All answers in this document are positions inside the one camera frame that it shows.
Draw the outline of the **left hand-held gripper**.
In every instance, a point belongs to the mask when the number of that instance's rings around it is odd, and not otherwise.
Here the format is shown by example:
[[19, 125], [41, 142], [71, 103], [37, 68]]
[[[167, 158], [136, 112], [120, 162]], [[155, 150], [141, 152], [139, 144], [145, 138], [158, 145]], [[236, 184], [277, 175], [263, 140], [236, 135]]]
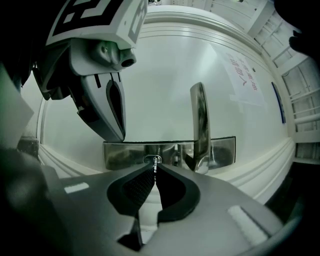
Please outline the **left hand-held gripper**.
[[80, 77], [81, 119], [101, 138], [126, 137], [125, 94], [120, 71], [137, 59], [134, 49], [148, 0], [67, 0], [35, 61], [33, 75], [45, 100], [69, 95], [63, 72]]

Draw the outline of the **white door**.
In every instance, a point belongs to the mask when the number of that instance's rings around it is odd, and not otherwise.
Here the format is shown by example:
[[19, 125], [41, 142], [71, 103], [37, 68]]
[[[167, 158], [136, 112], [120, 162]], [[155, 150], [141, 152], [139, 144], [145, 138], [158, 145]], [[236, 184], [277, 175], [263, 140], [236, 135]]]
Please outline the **white door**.
[[[227, 72], [212, 46], [242, 53], [253, 71], [265, 106], [238, 102]], [[282, 124], [272, 87], [283, 90], [264, 51], [222, 17], [192, 7], [147, 6], [136, 48], [136, 63], [119, 73], [125, 97], [123, 142], [193, 141], [190, 89], [205, 88], [210, 137], [236, 137], [235, 163], [204, 175], [231, 183], [265, 204], [282, 185], [293, 162], [292, 121]], [[83, 106], [80, 76], [63, 72], [69, 95], [43, 100], [38, 124], [42, 164], [59, 178], [116, 170], [105, 167], [103, 143], [79, 116]]]

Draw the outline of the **blue door sign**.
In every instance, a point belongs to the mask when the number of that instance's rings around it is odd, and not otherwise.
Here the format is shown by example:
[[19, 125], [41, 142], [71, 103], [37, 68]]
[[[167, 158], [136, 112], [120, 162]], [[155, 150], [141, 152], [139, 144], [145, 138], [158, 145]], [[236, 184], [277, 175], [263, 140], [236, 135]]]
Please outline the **blue door sign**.
[[272, 82], [271, 85], [272, 85], [272, 88], [273, 88], [273, 90], [275, 92], [276, 99], [277, 99], [277, 102], [278, 102], [278, 107], [279, 107], [280, 116], [281, 116], [281, 122], [282, 122], [282, 124], [285, 124], [286, 123], [285, 110], [284, 110], [284, 106], [283, 106], [283, 103], [282, 103], [282, 99], [281, 99], [279, 90], [277, 88], [277, 85], [274, 82]]

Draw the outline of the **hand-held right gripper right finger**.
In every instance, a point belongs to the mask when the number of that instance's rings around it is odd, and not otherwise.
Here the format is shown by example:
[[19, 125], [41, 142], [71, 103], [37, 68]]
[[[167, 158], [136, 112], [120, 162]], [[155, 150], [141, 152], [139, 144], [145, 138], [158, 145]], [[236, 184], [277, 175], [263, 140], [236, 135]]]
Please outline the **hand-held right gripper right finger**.
[[281, 242], [282, 222], [229, 182], [160, 164], [158, 227], [146, 256], [269, 256]]

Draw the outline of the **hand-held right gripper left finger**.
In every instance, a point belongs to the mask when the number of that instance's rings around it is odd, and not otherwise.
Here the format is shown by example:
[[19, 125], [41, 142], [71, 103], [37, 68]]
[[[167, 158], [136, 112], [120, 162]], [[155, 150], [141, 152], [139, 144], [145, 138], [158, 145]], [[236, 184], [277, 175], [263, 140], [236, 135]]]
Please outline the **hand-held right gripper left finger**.
[[139, 210], [154, 186], [151, 164], [59, 180], [72, 256], [150, 256]]

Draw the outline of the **red-lettered paper door notice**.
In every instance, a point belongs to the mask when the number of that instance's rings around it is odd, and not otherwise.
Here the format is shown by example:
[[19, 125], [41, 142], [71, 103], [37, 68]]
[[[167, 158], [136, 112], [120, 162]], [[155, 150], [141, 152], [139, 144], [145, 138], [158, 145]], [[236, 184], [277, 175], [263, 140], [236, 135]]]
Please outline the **red-lettered paper door notice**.
[[245, 55], [223, 45], [213, 45], [212, 48], [226, 70], [235, 99], [243, 104], [264, 107], [261, 87]]

